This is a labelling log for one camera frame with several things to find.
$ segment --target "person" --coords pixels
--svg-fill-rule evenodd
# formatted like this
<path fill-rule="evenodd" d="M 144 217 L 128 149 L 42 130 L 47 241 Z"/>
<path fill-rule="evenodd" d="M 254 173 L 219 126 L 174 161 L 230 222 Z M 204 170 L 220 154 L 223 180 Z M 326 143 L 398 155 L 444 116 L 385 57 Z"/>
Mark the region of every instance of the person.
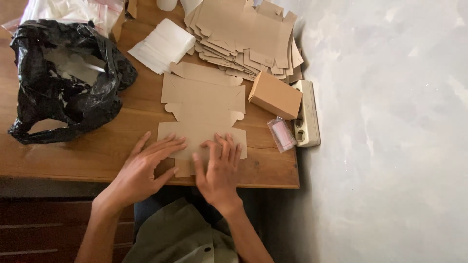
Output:
<path fill-rule="evenodd" d="M 138 141 L 115 180 L 92 202 L 75 263 L 110 263 L 122 210 L 136 203 L 136 225 L 138 206 L 160 194 L 157 192 L 178 172 L 179 168 L 173 167 L 154 178 L 154 169 L 163 159 L 187 147 L 185 138 L 176 139 L 172 134 L 144 149 L 150 136 L 147 132 Z M 177 199 L 146 216 L 138 226 L 136 241 L 125 263 L 273 262 L 236 191 L 241 145 L 235 146 L 230 134 L 215 134 L 215 141 L 205 141 L 201 147 L 209 148 L 210 156 L 205 172 L 200 155 L 192 154 L 196 185 L 223 219 L 210 224 L 205 220 L 209 216 L 199 212 L 196 202 Z"/>

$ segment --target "forearm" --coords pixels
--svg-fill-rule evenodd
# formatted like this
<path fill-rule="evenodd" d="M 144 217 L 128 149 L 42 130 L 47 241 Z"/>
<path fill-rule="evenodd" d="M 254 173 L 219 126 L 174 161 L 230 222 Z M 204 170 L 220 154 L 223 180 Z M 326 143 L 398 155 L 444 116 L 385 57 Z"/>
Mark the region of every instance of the forearm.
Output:
<path fill-rule="evenodd" d="M 93 202 L 91 217 L 75 263 L 111 263 L 120 211 Z"/>
<path fill-rule="evenodd" d="M 242 206 L 225 216 L 237 252 L 247 263 L 273 263 Z"/>

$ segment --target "person's right hand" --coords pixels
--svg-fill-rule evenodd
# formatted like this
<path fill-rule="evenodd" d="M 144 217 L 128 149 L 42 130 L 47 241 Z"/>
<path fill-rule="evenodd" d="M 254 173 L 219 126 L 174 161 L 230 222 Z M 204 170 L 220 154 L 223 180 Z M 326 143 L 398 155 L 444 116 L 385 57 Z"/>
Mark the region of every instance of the person's right hand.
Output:
<path fill-rule="evenodd" d="M 224 217 L 242 209 L 242 200 L 237 195 L 239 175 L 237 165 L 241 158 L 241 145 L 234 145 L 228 133 L 226 139 L 215 134 L 217 142 L 205 141 L 202 147 L 210 148 L 210 160 L 205 174 L 203 162 L 198 153 L 193 153 L 197 173 L 197 187 L 205 200 L 214 206 Z"/>

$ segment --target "person's left hand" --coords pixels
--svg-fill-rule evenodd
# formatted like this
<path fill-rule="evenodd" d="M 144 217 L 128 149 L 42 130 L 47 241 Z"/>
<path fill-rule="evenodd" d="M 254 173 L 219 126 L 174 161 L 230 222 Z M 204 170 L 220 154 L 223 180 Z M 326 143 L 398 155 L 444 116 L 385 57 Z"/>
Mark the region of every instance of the person's left hand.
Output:
<path fill-rule="evenodd" d="M 177 173 L 179 168 L 173 167 L 156 179 L 153 174 L 154 169 L 163 159 L 187 147 L 184 144 L 185 137 L 175 139 L 176 135 L 171 134 L 164 140 L 155 142 L 142 150 L 150 136 L 151 133 L 147 132 L 137 142 L 117 177 L 95 198 L 93 205 L 118 213 L 125 207 L 155 194 Z"/>

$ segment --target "hand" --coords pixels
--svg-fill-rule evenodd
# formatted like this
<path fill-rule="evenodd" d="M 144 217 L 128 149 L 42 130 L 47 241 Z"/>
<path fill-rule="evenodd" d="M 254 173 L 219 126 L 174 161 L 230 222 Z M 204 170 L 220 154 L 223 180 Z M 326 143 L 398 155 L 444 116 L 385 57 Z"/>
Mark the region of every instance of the hand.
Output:
<path fill-rule="evenodd" d="M 239 181 L 237 166 L 241 158 L 242 148 L 234 146 L 231 134 L 226 139 L 215 134 L 217 142 L 205 141 L 202 147 L 210 148 L 208 171 L 205 174 L 203 162 L 198 153 L 194 153 L 193 162 L 197 173 L 197 187 L 205 200 L 214 206 L 224 217 L 242 207 L 242 200 L 237 195 L 236 187 Z"/>
<path fill-rule="evenodd" d="M 118 212 L 155 194 L 177 173 L 179 168 L 173 167 L 154 178 L 154 169 L 163 159 L 187 147 L 185 138 L 175 139 L 176 135 L 171 134 L 142 150 L 150 136 L 151 132 L 147 132 L 137 142 L 117 177 L 96 197 L 94 205 L 104 205 Z"/>

